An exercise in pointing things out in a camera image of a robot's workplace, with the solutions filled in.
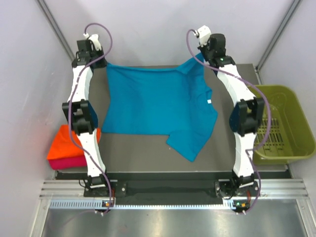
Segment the blue t shirt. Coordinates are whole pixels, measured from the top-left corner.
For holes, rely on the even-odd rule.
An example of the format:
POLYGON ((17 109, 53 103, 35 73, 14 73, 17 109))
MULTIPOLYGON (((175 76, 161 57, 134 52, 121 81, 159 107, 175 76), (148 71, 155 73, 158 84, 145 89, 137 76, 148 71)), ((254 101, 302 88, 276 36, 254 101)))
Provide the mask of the blue t shirt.
POLYGON ((218 113, 198 54, 175 68, 107 66, 110 104, 102 131, 166 135, 166 143, 194 161, 212 135, 218 113))

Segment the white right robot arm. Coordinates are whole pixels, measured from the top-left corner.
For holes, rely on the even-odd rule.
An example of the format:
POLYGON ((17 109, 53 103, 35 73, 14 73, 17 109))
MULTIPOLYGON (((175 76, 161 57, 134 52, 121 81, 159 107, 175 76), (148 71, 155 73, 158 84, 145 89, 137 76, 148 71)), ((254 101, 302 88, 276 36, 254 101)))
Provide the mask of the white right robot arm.
POLYGON ((240 80, 234 60, 226 54, 226 38, 223 34, 197 33, 197 38, 198 49, 205 62, 213 67, 234 105, 229 117, 229 126, 236 141, 236 159, 230 180, 230 195, 240 196, 254 185, 254 169, 251 163, 265 102, 262 98, 256 97, 246 83, 240 80))

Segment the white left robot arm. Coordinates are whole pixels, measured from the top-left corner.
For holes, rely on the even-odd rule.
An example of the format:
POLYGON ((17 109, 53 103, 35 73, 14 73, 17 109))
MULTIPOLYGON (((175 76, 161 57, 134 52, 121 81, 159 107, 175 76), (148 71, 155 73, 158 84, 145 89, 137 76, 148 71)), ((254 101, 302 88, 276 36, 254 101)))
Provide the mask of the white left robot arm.
POLYGON ((112 184, 106 176, 98 139, 98 117, 89 102, 89 86, 95 69, 104 68, 107 61, 97 35, 87 36, 77 42, 78 51, 72 61, 73 83, 62 110, 69 126, 70 138, 77 137, 75 146, 84 153, 87 177, 84 178, 85 197, 112 196, 112 184))

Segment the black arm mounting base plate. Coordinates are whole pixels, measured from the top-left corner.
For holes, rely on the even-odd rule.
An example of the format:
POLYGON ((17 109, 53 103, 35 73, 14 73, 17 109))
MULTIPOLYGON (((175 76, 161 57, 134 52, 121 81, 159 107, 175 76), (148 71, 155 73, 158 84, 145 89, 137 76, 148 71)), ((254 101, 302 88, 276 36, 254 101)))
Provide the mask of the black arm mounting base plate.
MULTIPOLYGON (((221 200, 242 199, 245 203, 258 195, 259 184, 231 194, 232 172, 110 172, 111 201, 117 204, 219 204, 221 200)), ((87 174, 58 172, 56 180, 78 180, 87 174)))

